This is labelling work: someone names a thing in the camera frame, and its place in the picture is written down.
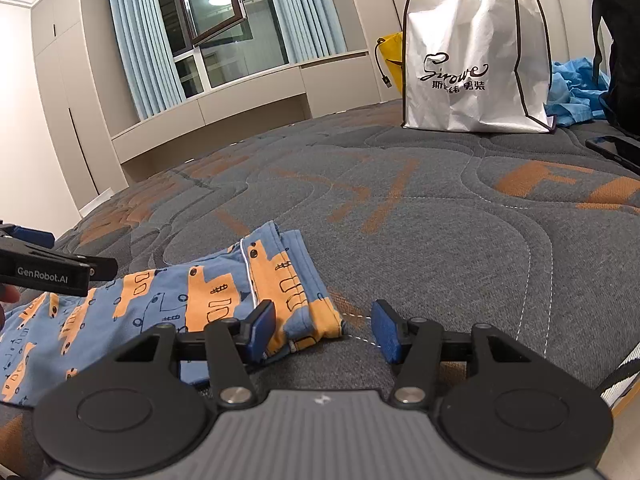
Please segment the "person's left hand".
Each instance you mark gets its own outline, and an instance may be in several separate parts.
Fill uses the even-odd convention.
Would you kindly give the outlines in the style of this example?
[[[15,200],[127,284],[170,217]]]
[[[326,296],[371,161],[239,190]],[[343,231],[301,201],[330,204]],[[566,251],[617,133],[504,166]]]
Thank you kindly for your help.
[[[4,314],[4,306],[6,304],[16,304],[20,300],[20,291],[13,285],[0,285],[0,304],[1,304],[1,324],[4,324],[6,315]]]

